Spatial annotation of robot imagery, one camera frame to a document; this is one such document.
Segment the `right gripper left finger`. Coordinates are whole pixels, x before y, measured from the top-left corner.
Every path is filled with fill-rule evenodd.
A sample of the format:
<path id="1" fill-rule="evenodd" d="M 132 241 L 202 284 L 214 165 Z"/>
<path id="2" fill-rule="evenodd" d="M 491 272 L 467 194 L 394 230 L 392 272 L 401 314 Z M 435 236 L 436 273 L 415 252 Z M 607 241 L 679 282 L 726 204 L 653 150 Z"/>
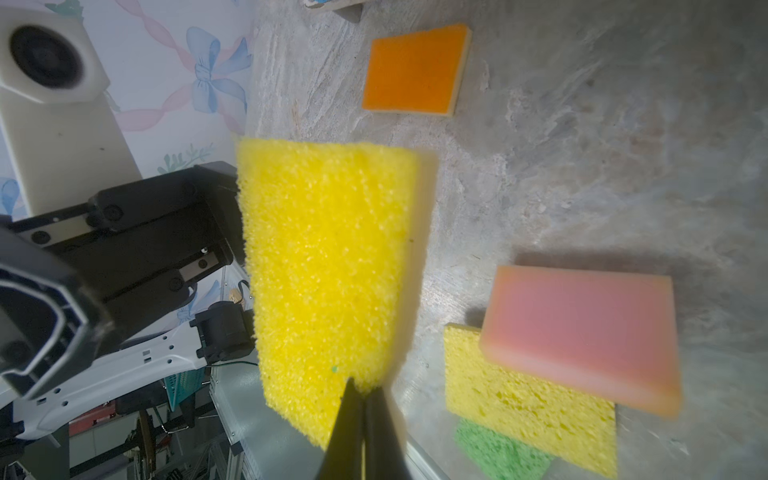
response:
<path id="1" fill-rule="evenodd" d="M 363 478 L 364 412 L 364 398 L 350 378 L 316 480 Z"/>

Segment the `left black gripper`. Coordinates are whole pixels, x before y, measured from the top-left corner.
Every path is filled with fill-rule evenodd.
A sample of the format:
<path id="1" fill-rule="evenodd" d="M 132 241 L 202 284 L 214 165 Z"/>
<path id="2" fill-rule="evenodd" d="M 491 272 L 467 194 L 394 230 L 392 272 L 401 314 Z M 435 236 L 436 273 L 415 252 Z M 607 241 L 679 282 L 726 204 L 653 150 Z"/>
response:
<path id="1" fill-rule="evenodd" d="M 48 392 L 245 261 L 236 169 L 210 162 L 1 227 L 1 375 Z"/>

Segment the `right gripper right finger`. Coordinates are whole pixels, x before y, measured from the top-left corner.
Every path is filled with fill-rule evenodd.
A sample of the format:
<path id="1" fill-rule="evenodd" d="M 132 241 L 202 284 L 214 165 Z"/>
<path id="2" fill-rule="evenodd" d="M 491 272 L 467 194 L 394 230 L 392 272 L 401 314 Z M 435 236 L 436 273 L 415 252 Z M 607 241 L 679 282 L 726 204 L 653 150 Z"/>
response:
<path id="1" fill-rule="evenodd" d="M 411 480 L 384 390 L 364 402 L 364 466 L 368 480 Z"/>

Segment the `bright yellow scouring sponge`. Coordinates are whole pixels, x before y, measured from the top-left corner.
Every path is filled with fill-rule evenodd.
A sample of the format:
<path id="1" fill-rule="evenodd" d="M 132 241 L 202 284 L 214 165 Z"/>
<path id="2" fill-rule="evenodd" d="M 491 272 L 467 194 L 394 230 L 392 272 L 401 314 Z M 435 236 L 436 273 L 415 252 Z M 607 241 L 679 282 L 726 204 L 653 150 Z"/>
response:
<path id="1" fill-rule="evenodd" d="M 328 445 L 346 384 L 368 393 L 392 366 L 424 166 L 368 143 L 239 143 L 264 396 L 315 446 Z"/>

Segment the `orange sponge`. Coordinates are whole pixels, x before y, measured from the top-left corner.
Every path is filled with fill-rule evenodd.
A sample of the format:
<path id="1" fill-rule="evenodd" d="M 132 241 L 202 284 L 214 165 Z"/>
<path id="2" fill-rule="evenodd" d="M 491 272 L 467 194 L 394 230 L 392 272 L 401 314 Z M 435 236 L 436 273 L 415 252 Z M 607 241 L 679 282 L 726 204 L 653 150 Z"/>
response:
<path id="1" fill-rule="evenodd" d="M 453 115 L 471 39 L 468 26 L 455 24 L 373 40 L 362 108 Z"/>

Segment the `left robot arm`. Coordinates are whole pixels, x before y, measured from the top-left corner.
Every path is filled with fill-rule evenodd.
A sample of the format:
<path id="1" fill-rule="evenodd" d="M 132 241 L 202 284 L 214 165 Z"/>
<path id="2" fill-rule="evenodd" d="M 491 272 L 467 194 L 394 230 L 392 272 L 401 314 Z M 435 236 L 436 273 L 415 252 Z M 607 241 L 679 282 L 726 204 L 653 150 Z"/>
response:
<path id="1" fill-rule="evenodd" d="M 235 168 L 212 162 L 1 220 L 1 448 L 22 450 L 98 405 L 252 351 L 227 300 L 156 335 L 198 284 L 245 260 Z"/>

